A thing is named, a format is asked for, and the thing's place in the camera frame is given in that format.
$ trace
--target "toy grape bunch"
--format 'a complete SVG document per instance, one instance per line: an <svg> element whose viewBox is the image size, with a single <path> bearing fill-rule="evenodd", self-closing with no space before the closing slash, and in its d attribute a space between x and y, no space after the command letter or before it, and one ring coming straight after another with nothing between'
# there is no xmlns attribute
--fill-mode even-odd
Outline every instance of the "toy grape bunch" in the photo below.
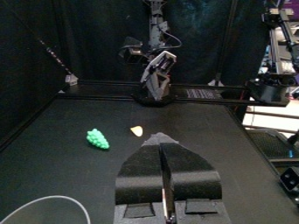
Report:
<svg viewBox="0 0 299 224"><path fill-rule="evenodd" d="M98 147L103 150L107 150L109 145L108 145L108 140L103 136L101 132L97 129L93 129L92 131L88 131L88 136L86 139L90 144L93 144L96 147Z"/></svg>

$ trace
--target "black cloth backdrop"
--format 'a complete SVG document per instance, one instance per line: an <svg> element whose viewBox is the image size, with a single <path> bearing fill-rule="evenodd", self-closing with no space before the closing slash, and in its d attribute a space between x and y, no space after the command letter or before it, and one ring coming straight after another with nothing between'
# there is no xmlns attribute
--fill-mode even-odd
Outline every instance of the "black cloth backdrop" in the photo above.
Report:
<svg viewBox="0 0 299 224"><path fill-rule="evenodd" d="M6 1L36 35L60 54L52 3ZM0 140L64 86L64 71L0 1Z"/></svg>
<svg viewBox="0 0 299 224"><path fill-rule="evenodd" d="M168 0L164 18L183 42L172 53L172 82L207 84L215 77L229 19L229 1ZM139 81L141 66L117 63L127 36L148 41L149 9L141 0L9 0L32 31L84 80ZM237 0L221 82L243 84L256 76L267 46L260 21L263 1ZM0 139L54 96L64 71L0 1Z"/></svg>
<svg viewBox="0 0 299 224"><path fill-rule="evenodd" d="M62 48L74 74L84 80L139 81L141 66L117 63L125 37L148 42L149 7L141 0L54 0L60 17ZM173 49L177 63L172 81L207 84L215 77L229 18L229 1L168 0L163 7L172 35L183 46ZM221 70L227 85L243 84L256 76L268 36L260 15L263 1L237 1L228 52Z"/></svg>

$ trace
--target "white cable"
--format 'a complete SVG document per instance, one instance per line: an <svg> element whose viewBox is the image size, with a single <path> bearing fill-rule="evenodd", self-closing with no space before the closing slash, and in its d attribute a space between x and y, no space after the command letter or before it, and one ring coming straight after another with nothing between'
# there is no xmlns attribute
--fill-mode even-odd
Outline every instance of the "white cable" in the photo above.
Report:
<svg viewBox="0 0 299 224"><path fill-rule="evenodd" d="M28 207L30 204L41 201L41 200L48 200L48 199L65 199L65 200L69 200L72 201L81 209L82 213L85 214L85 218L86 218L86 222L88 224L90 223L89 222L89 214L88 214L88 211L85 209L85 207L73 199L73 198L69 198L66 196L61 196L61 195L52 195L52 196L48 196L48 197L44 197L44 198L38 198L33 201L30 201L29 203L26 203L25 205L20 206L10 214L8 214L8 216L1 220L0 224L5 223L5 221L21 210L24 209L25 207Z"/></svg>

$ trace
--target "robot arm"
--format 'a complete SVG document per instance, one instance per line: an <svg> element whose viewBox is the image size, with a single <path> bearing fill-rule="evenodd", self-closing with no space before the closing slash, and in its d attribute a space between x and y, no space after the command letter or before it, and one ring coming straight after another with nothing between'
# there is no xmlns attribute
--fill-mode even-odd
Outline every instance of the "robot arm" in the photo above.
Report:
<svg viewBox="0 0 299 224"><path fill-rule="evenodd" d="M167 51L163 51L149 62L140 82L145 84L153 98L156 101L163 99L167 95L165 89L169 83L169 77L167 76L173 63L176 61L176 56Z"/></svg>
<svg viewBox="0 0 299 224"><path fill-rule="evenodd" d="M127 64L145 63L145 69L140 80L140 95L133 95L139 102L147 105L163 105L172 99L169 94L168 73L176 61L176 56L169 49L180 47L181 41L169 33L167 21L164 21L163 7L165 0L144 0L151 8L149 16L149 50L141 53L143 43L133 38L127 38L120 48L119 56ZM167 45L168 39L175 39L179 45Z"/></svg>

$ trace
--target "small yellow object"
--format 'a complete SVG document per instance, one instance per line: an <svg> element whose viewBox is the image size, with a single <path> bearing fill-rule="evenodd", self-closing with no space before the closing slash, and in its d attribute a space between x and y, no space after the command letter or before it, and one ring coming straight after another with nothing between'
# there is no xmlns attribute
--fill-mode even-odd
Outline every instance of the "small yellow object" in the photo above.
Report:
<svg viewBox="0 0 299 224"><path fill-rule="evenodd" d="M137 137L143 135L143 128L140 126L135 126L133 128L131 128L131 130Z"/></svg>

